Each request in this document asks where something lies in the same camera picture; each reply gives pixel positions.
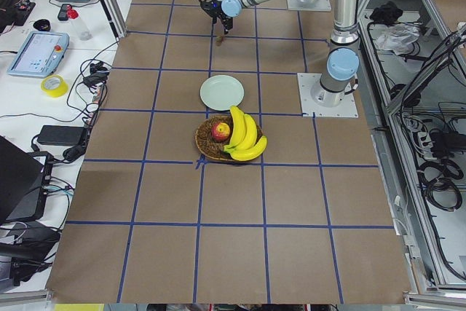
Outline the light green plate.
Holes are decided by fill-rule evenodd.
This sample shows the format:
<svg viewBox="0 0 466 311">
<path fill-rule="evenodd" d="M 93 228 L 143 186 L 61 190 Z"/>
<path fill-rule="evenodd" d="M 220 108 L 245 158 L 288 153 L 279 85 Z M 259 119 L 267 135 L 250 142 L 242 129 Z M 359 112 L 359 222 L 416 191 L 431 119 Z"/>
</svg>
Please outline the light green plate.
<svg viewBox="0 0 466 311">
<path fill-rule="evenodd" d="M 200 88 L 202 102 L 215 111 L 227 111 L 238 106 L 244 97 L 242 83 L 229 75 L 215 75 L 206 79 Z"/>
</svg>

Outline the red apple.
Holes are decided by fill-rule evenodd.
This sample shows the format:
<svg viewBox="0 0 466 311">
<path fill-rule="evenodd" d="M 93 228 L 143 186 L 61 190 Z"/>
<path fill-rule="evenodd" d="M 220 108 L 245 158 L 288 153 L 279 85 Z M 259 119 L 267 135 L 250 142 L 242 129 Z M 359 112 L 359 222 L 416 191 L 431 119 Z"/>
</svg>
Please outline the red apple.
<svg viewBox="0 0 466 311">
<path fill-rule="evenodd" d="M 231 134 L 230 126 L 225 122 L 216 122 L 211 127 L 211 137 L 215 142 L 221 143 L 229 139 Z"/>
</svg>

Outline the yellow banana bunch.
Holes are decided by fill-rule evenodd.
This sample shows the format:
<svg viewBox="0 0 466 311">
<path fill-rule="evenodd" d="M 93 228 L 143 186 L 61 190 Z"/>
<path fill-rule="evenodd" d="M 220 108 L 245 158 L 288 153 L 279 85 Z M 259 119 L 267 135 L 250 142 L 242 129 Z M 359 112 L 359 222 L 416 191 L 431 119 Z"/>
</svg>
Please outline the yellow banana bunch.
<svg viewBox="0 0 466 311">
<path fill-rule="evenodd" d="M 237 106 L 230 107 L 233 121 L 233 131 L 229 144 L 223 152 L 233 160 L 247 162 L 253 160 L 265 151 L 268 140 L 265 135 L 258 137 L 258 127 L 251 115 L 246 114 Z"/>
</svg>

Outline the woven wicker basket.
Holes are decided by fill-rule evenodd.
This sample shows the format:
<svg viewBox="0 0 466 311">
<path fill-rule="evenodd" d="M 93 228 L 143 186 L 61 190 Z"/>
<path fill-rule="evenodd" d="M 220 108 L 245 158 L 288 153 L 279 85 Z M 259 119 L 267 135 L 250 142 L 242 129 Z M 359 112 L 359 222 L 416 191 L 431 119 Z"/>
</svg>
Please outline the woven wicker basket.
<svg viewBox="0 0 466 311">
<path fill-rule="evenodd" d="M 206 119 L 196 130 L 195 143 L 201 154 L 206 158 L 216 160 L 219 162 L 235 162 L 241 163 L 246 160 L 236 160 L 231 157 L 229 153 L 224 152 L 224 147 L 229 143 L 229 138 L 226 141 L 215 141 L 212 136 L 212 128 L 218 122 L 224 122 L 230 126 L 233 131 L 233 119 L 229 115 L 215 115 Z"/>
</svg>

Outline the black power adapter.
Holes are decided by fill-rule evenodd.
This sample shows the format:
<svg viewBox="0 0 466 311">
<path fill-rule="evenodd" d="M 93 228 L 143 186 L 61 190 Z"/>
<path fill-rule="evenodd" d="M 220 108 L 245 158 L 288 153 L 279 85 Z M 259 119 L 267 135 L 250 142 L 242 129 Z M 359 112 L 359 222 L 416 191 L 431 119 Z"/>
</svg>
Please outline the black power adapter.
<svg viewBox="0 0 466 311">
<path fill-rule="evenodd" d="M 85 129 L 77 126 L 44 125 L 37 142 L 41 145 L 75 146 L 84 136 Z"/>
</svg>

